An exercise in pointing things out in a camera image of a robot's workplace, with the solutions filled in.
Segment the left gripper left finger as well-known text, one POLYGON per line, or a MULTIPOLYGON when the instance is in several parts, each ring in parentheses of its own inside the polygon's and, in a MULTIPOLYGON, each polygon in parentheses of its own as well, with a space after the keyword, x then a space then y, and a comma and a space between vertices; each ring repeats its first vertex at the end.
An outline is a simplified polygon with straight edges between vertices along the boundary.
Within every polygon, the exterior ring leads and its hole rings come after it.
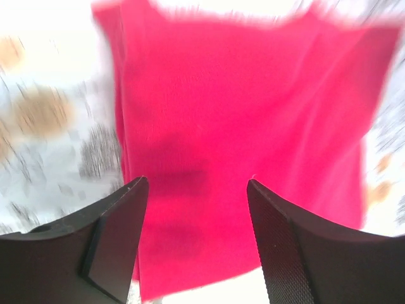
POLYGON ((139 177, 28 233, 1 236, 1 302, 125 303, 148 192, 139 177))

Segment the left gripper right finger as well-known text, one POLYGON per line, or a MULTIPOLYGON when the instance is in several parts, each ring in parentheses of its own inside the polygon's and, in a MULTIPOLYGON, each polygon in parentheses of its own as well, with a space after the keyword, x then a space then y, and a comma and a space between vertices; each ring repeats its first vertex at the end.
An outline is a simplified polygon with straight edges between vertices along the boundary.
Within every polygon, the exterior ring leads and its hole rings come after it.
POLYGON ((321 218, 256 180, 247 185, 271 303, 403 303, 404 237, 321 218))

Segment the magenta t shirt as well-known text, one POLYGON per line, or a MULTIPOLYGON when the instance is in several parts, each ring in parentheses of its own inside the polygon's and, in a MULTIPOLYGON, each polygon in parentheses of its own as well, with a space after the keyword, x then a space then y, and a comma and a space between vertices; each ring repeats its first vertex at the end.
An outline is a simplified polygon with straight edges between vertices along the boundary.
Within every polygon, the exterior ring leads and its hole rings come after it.
POLYGON ((134 268, 151 301, 259 267, 246 187, 363 226, 363 138, 401 22, 319 6, 238 20, 149 1, 94 4, 115 71, 125 182, 149 181, 134 268))

